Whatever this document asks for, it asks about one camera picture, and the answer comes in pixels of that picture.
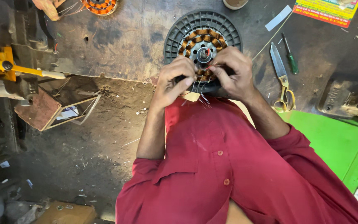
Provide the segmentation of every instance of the copper coil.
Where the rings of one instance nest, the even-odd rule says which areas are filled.
[[[105,0],[102,4],[95,4],[91,0],[81,0],[82,4],[92,13],[97,15],[109,14],[115,7],[115,0]]]
[[[196,43],[206,41],[210,42],[216,48],[216,52],[220,52],[224,48],[227,47],[225,39],[219,33],[213,31],[212,29],[198,29],[195,30],[193,33],[188,35],[182,43],[181,48],[179,49],[178,54],[183,55],[183,52],[186,50],[186,57],[190,57],[191,49],[196,45]],[[212,73],[211,70],[201,70],[197,71],[198,81],[209,81],[215,80],[216,76]]]

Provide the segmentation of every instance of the person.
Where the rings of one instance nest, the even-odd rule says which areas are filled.
[[[160,71],[116,223],[358,224],[356,198],[254,87],[251,59],[227,47],[212,64],[233,69],[210,68],[255,128],[227,99],[178,98],[196,68],[177,57]]]

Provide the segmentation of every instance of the hand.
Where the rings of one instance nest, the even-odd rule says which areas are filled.
[[[171,105],[175,99],[196,81],[197,68],[194,63],[185,56],[178,56],[171,64],[162,67],[157,88],[154,92],[150,108],[162,110]],[[185,79],[175,85],[175,77],[184,75]]]
[[[243,55],[236,47],[227,47],[213,59],[212,65],[216,64],[227,65],[235,72],[229,76],[219,66],[210,67],[227,93],[242,102],[252,100],[258,90],[253,85],[251,58]]]

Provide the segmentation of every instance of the wooden workbench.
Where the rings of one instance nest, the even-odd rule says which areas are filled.
[[[77,0],[67,0],[59,10]],[[252,57],[274,35],[265,25],[294,0],[250,0],[245,7],[233,11],[222,0],[122,0],[117,11],[98,16],[85,10],[60,21],[47,20],[56,38],[58,54],[37,53],[41,69],[92,77],[153,82],[163,66],[166,34],[182,15],[196,9],[214,9],[224,13],[242,35],[244,52]],[[293,13],[273,38],[280,51],[290,89],[296,96],[296,110],[319,113],[316,105],[330,77],[358,80],[358,10],[349,33],[340,27]],[[286,34],[291,51],[298,61],[300,73],[290,72],[281,39]],[[268,102],[278,98],[281,87],[270,57],[270,44],[253,61],[256,87]]]

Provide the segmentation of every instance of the green screwdriver handle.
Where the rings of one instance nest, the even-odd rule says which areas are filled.
[[[298,74],[299,73],[298,65],[296,64],[296,61],[295,61],[294,57],[292,56],[292,53],[288,54],[288,59],[290,60],[292,73]]]

